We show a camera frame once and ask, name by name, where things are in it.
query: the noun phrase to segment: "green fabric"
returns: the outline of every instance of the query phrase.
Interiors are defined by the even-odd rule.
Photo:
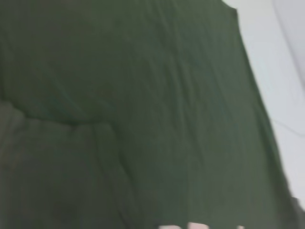
[[[0,0],[0,41],[1,228],[305,228],[220,0]]]

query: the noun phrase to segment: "white surface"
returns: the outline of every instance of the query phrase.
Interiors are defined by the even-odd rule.
[[[272,120],[292,195],[305,209],[305,94],[272,1],[224,0],[237,8],[244,44]]]
[[[305,0],[274,0],[274,7],[305,84]]]

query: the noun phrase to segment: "white background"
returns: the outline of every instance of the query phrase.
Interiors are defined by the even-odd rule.
[[[271,118],[292,195],[305,209],[305,94],[274,2],[224,2],[237,8],[244,44]]]

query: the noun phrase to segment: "dark green t-shirt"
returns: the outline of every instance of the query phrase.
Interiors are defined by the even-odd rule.
[[[220,0],[0,0],[0,42],[3,229],[304,228]]]

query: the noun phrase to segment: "white wall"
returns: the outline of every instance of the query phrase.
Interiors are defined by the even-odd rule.
[[[238,10],[244,44],[272,120],[292,195],[305,208],[305,93],[273,0],[224,2]]]

